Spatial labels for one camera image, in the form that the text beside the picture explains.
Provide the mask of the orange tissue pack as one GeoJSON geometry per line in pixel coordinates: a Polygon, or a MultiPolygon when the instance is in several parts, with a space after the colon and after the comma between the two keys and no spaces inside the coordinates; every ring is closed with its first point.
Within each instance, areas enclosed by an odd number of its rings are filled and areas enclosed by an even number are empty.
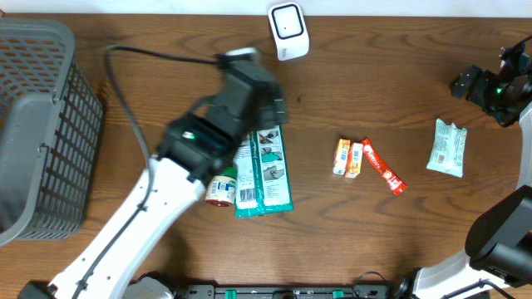
{"type": "Polygon", "coordinates": [[[347,167],[347,155],[351,147],[351,141],[340,139],[334,154],[332,172],[344,175],[347,167]]]}
{"type": "Polygon", "coordinates": [[[363,144],[352,143],[347,156],[347,165],[344,176],[349,179],[355,179],[362,168],[363,144]]]}

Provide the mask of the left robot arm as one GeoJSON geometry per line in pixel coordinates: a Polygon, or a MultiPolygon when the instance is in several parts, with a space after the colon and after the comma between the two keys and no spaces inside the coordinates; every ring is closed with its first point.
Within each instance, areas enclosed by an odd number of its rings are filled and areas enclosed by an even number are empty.
{"type": "Polygon", "coordinates": [[[244,137],[287,119],[276,81],[228,77],[206,100],[206,116],[189,111],[170,122],[135,187],[84,252],[51,282],[28,282],[19,297],[122,297],[173,222],[232,164],[244,137]]]}

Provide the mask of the red adhesive tube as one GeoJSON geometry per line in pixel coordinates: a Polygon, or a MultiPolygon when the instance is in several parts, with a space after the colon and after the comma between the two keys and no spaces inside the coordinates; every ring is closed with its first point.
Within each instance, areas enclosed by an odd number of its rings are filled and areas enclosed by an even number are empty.
{"type": "Polygon", "coordinates": [[[364,153],[372,167],[386,181],[388,187],[395,196],[398,196],[406,190],[406,184],[384,162],[384,160],[377,153],[374,146],[372,145],[372,142],[369,139],[364,139],[362,141],[362,152],[364,153]]]}

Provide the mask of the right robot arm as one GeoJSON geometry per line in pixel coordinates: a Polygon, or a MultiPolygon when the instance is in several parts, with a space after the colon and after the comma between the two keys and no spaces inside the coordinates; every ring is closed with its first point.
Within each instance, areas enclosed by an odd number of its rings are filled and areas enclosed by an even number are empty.
{"type": "Polygon", "coordinates": [[[403,279],[392,298],[487,298],[531,282],[531,62],[506,58],[499,74],[471,66],[451,89],[492,115],[518,123],[523,144],[513,193],[475,220],[464,250],[403,279]]]}

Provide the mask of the mint green wipes pack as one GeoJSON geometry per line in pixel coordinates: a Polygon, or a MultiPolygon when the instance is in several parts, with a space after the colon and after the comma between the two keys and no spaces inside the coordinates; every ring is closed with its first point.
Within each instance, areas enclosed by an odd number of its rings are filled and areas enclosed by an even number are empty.
{"type": "Polygon", "coordinates": [[[467,129],[437,119],[434,142],[426,168],[458,178],[463,176],[467,129]]]}

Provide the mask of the green 3M adhesive package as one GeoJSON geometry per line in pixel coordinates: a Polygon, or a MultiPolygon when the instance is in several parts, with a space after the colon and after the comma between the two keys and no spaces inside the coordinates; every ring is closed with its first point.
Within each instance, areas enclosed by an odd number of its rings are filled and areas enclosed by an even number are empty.
{"type": "Polygon", "coordinates": [[[250,133],[234,156],[234,166],[236,218],[293,211],[281,126],[250,133]]]}

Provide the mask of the green-lidded small jar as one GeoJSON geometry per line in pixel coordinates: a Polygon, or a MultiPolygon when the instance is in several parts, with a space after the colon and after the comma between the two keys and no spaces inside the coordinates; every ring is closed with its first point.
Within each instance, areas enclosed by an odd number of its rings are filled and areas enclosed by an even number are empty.
{"type": "Polygon", "coordinates": [[[217,207],[234,205],[238,171],[228,167],[221,174],[214,176],[207,188],[205,201],[217,207]]]}

